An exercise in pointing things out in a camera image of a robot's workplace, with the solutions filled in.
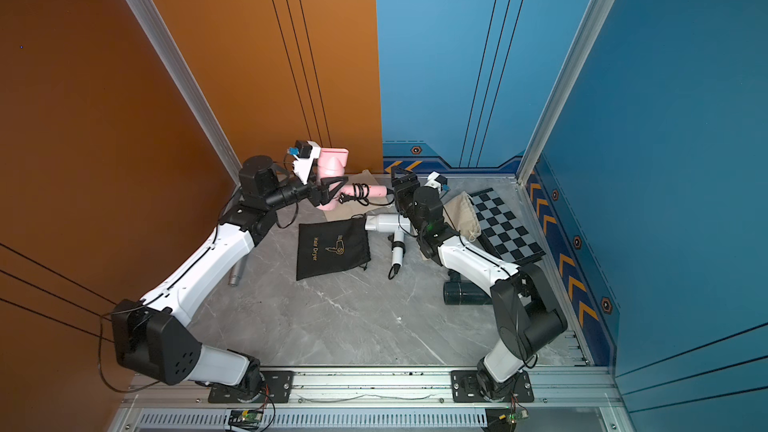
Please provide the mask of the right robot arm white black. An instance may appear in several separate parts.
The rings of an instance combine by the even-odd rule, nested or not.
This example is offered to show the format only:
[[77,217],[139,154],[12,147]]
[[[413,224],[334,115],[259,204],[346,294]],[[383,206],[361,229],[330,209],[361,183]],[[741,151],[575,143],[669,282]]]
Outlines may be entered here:
[[463,238],[445,221],[440,186],[423,185],[401,167],[390,177],[396,209],[410,221],[421,253],[490,297],[499,340],[478,363],[477,387],[487,401],[515,400],[527,362],[568,329],[549,280],[536,265],[504,262]]

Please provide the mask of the black drawstring dryer bag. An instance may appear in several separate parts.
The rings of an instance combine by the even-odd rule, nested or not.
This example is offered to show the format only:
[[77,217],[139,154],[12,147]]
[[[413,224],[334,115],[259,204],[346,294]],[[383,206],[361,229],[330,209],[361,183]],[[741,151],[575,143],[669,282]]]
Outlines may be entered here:
[[366,267],[371,260],[366,218],[300,224],[296,280]]

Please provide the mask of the pink hair dryer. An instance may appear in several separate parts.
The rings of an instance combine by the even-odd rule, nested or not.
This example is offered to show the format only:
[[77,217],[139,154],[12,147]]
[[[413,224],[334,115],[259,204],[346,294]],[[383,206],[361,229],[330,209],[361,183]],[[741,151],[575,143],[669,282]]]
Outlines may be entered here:
[[371,199],[385,199],[388,189],[382,185],[369,185],[351,182],[345,174],[349,151],[343,148],[322,148],[317,159],[317,179],[321,185],[328,186],[328,200],[319,206],[320,210],[330,211],[346,202],[370,205]]

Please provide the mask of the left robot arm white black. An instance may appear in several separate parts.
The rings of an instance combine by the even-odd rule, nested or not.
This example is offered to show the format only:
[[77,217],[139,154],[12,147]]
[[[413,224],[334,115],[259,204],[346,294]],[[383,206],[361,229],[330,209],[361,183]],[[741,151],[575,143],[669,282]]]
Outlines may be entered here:
[[322,148],[307,157],[291,151],[293,170],[284,179],[270,157],[247,159],[210,237],[140,300],[115,306],[109,317],[120,366],[166,385],[223,389],[242,401],[262,394],[257,358],[207,346],[187,326],[219,281],[267,237],[279,210],[304,200],[324,206],[346,184],[347,150]]

